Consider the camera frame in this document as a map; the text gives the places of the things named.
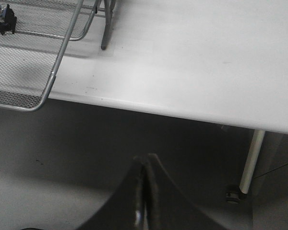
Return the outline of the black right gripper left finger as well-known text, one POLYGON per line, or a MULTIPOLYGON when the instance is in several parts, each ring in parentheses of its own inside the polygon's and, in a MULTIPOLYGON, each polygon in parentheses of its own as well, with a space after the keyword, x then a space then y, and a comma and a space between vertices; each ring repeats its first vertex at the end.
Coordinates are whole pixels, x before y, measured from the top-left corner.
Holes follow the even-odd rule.
POLYGON ((142 230, 144 228, 143 159, 135 157, 108 201, 79 230, 142 230))

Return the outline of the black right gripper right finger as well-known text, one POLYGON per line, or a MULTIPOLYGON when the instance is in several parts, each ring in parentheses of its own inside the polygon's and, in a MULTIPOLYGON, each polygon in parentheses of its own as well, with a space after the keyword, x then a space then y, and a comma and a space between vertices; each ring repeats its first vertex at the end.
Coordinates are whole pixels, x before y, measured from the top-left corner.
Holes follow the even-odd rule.
POLYGON ((144 201, 150 230, 225 229, 188 201, 157 155, 147 155, 144 172, 144 201))

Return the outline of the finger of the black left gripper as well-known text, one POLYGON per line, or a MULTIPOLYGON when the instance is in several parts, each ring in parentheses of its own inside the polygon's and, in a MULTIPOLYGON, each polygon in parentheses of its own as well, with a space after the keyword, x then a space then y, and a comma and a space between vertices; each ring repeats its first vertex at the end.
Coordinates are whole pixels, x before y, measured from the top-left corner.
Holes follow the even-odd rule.
POLYGON ((0 34, 4 35, 5 32, 8 31, 11 31, 12 34, 14 34, 17 24, 17 17, 15 16, 14 11, 10 8, 10 5, 7 4, 2 13, 3 18, 0 21, 0 34))

